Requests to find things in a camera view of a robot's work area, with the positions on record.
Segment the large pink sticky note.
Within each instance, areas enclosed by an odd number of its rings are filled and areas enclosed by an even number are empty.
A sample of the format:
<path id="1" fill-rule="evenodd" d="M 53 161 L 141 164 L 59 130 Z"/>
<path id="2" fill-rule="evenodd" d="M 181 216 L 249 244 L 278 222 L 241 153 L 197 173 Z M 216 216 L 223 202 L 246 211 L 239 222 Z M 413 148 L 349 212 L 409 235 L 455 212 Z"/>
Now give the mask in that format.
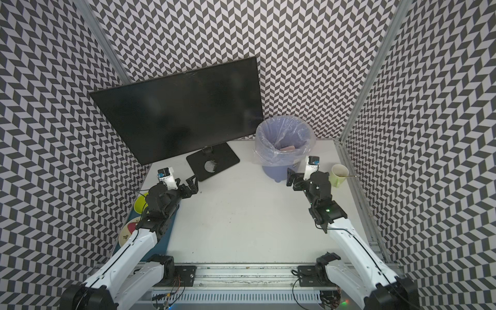
<path id="1" fill-rule="evenodd" d="M 290 152 L 290 151 L 295 151 L 297 148 L 294 145 L 290 145 L 287 147 L 282 148 L 280 151 L 282 152 Z"/>

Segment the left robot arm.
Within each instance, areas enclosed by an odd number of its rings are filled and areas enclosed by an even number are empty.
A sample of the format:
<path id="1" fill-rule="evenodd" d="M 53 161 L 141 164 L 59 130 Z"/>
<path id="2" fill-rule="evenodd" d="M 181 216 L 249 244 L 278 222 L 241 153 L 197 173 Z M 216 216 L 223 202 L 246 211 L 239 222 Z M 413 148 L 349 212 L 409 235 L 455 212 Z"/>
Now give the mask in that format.
<path id="1" fill-rule="evenodd" d="M 141 269 L 137 265 L 168 232 L 180 202 L 198 193 L 198 179 L 182 183 L 169 168 L 160 170 L 158 179 L 132 235 L 92 276 L 63 292 L 60 309 L 130 309 L 152 286 L 174 276 L 173 257 L 156 255 Z"/>

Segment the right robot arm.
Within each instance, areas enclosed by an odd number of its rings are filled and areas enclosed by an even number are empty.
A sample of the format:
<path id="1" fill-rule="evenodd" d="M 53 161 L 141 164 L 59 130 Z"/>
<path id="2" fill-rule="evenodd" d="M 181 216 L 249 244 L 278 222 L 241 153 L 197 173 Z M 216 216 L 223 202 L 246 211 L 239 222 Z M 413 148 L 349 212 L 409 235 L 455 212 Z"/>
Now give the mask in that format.
<path id="1" fill-rule="evenodd" d="M 348 268 L 336 253 L 316 260 L 317 275 L 344 290 L 362 309 L 420 309 L 414 281 L 389 268 L 357 233 L 347 213 L 333 199 L 329 174 L 309 176 L 287 171 L 288 187 L 305 194 L 317 228 L 327 234 L 351 262 Z"/>

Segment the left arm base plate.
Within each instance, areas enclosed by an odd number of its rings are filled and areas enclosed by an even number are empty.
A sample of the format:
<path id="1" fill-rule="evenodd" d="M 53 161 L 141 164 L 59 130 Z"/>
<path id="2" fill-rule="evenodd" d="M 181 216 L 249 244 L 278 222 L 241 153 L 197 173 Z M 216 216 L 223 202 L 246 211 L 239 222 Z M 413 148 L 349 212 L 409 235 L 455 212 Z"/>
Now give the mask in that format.
<path id="1" fill-rule="evenodd" d="M 189 288 L 195 283 L 197 266 L 182 265 L 174 268 L 172 275 L 167 275 L 160 282 L 160 286 L 167 288 Z"/>

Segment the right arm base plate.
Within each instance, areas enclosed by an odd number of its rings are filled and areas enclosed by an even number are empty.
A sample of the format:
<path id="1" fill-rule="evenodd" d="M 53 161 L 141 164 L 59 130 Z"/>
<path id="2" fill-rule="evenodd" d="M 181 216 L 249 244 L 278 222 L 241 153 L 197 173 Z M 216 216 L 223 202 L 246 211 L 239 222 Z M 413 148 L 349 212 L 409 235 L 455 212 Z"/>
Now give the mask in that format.
<path id="1" fill-rule="evenodd" d="M 319 278 L 315 266 L 303 265 L 297 267 L 298 283 L 302 288 L 330 287 L 332 283 Z"/>

